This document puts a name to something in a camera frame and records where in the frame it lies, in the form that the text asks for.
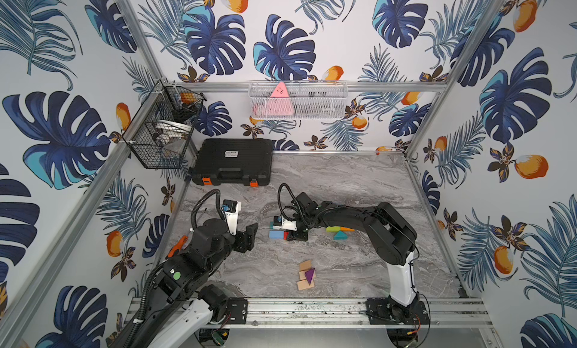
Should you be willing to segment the black tool case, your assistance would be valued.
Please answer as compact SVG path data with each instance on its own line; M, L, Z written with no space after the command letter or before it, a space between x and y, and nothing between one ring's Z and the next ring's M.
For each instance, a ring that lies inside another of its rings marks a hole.
M267 186L272 158L273 142L268 139L209 138L201 145L189 176L200 186Z

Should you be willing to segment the small teal block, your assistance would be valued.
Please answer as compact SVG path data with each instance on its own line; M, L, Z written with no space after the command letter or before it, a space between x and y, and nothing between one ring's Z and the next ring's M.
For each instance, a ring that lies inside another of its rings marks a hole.
M342 240L347 240L348 239L348 235L345 232L337 232L334 236L333 239L335 241L342 241Z

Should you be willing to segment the orange handled screwdriver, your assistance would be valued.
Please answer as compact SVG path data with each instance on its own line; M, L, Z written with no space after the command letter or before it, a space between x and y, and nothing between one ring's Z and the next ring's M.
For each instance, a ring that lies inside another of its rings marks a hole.
M178 255L183 250L183 247L185 246L187 241L188 241L187 235L184 235L182 238L180 238L180 240L171 248L168 255L166 256L166 259L170 259Z

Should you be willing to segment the purple triangle block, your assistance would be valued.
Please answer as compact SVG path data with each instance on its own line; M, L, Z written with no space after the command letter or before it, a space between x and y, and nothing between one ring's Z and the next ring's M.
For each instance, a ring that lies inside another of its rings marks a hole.
M305 271L304 276L305 276L305 279L307 280L307 282L309 284L311 284L313 282L315 274L316 274L316 271L314 268L311 268L310 270Z

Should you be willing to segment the natural wood triangle block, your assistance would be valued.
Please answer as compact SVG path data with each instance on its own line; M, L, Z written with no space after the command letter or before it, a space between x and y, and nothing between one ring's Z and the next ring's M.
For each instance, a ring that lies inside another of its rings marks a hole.
M312 268L312 261L306 260L299 265L299 271L309 271Z

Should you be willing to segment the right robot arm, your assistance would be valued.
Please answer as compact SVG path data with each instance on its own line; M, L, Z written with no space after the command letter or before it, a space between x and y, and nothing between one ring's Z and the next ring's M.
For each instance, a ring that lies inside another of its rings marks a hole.
M288 241L308 241L309 231L338 227L367 235L378 257L386 263L389 295L369 298L366 315L371 325L428 325L430 307L415 284L414 262L420 253L417 232L388 202L357 208L324 201L320 204L306 193L295 195L282 183L276 196L279 215L272 227L283 230Z

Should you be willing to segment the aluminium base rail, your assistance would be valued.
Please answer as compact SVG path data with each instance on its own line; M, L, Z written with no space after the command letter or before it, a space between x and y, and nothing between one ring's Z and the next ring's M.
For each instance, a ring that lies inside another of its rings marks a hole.
M230 298L231 328L492 328L478 298Z

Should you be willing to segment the pink triangle sign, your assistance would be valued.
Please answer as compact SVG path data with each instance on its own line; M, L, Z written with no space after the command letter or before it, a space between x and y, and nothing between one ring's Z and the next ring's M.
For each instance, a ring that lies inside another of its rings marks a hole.
M295 108L289 96L287 86L280 82L274 88L270 97L264 101L263 115L266 117L292 116Z

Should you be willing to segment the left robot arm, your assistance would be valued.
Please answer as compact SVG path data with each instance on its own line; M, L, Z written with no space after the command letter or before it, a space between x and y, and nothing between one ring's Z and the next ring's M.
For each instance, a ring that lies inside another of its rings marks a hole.
M202 327L227 323L228 296L208 280L232 252L254 247L258 224L231 232L227 218L238 211L218 189L201 197L191 212L191 242L150 272L138 310L112 347L179 347Z

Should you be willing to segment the light blue block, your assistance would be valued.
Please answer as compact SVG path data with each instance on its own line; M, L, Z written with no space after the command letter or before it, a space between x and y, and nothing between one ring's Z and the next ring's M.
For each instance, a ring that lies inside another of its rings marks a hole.
M285 239L285 232L281 231L270 231L269 238L274 240L284 240Z

